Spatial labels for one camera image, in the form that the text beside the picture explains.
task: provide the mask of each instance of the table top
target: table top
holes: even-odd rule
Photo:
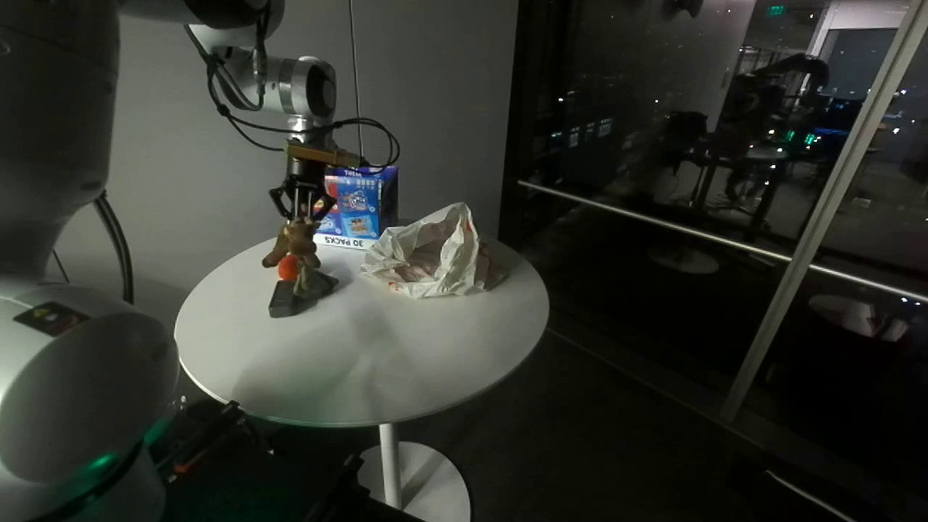
[[[335,291],[273,319],[276,269],[255,243],[212,269],[183,301],[176,349],[186,374],[218,401],[295,426],[374,426],[432,414],[505,380],[542,340],[547,291],[502,243],[511,275],[486,293],[406,300],[360,272],[366,253],[319,246]]]

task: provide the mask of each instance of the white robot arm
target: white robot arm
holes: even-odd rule
[[[57,233],[106,184],[118,10],[200,23],[190,36],[234,82],[234,106],[300,124],[332,113],[326,63],[255,50],[255,21],[266,36],[280,0],[0,3],[0,520],[163,512],[142,438],[174,401],[170,335],[122,301],[42,282]]]

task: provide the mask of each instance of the black cable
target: black cable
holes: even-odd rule
[[[61,264],[57,249],[51,249],[51,258],[54,258],[54,268],[57,268],[61,280],[68,285],[68,275],[65,275],[65,269],[63,269],[63,264]]]
[[[270,26],[270,3],[257,11],[257,21],[255,21],[255,52],[257,52],[257,63],[264,68],[266,63],[266,50],[264,50],[264,37],[266,37],[266,26]],[[234,127],[234,133],[241,140],[245,140],[250,145],[261,149],[261,150],[284,150],[284,149],[276,149],[276,145],[264,145],[257,140],[251,140],[242,127],[251,127],[251,130],[261,130],[261,133],[284,133],[284,137],[293,137],[293,133],[322,133],[322,137],[332,137],[332,130],[339,127],[348,127],[348,124],[355,124],[355,127],[376,127],[386,142],[387,142],[387,156],[382,166],[395,166],[400,159],[400,140],[376,120],[371,117],[353,117],[353,120],[339,120],[339,121],[329,121],[329,124],[322,124],[322,127],[306,127],[306,130],[293,130],[293,127],[276,127],[276,124],[257,124],[257,121],[250,121],[250,120],[241,120],[229,110],[229,106],[222,106],[218,88],[215,88],[215,79],[222,77],[222,90],[231,90],[234,100],[241,100],[245,106],[245,110],[261,110],[264,107],[264,82],[257,82],[261,88],[261,95],[257,95],[257,106],[250,101],[242,95],[242,90],[229,79],[229,69],[222,68],[219,58],[208,55],[203,50],[203,43],[196,40],[196,36],[186,26],[187,37],[193,40],[203,63],[205,63],[205,92],[215,106],[215,110]]]
[[[93,201],[99,217],[103,222],[106,226],[106,235],[113,242],[113,249],[116,249],[116,258],[118,258],[118,275],[122,275],[122,301],[134,306],[136,301],[136,275],[134,275],[134,256],[128,249],[128,242],[123,242],[123,233],[118,226],[118,217],[106,201],[106,191],[100,191],[96,201]]]
[[[241,120],[219,101],[218,90],[215,90],[215,61],[205,63],[205,92],[215,106],[215,110],[231,124],[231,130],[245,140],[250,145],[261,149],[261,150],[284,150],[284,149],[276,149],[276,145],[264,145],[257,140],[251,140],[242,127],[241,127]]]

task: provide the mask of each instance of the plastic bag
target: plastic bag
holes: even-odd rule
[[[412,226],[387,226],[363,269],[412,297],[464,297],[486,291],[490,258],[464,204],[442,207]]]

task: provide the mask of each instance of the blue box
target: blue box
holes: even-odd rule
[[[335,207],[315,229],[319,243],[366,249],[396,222],[396,168],[332,168],[325,191]]]

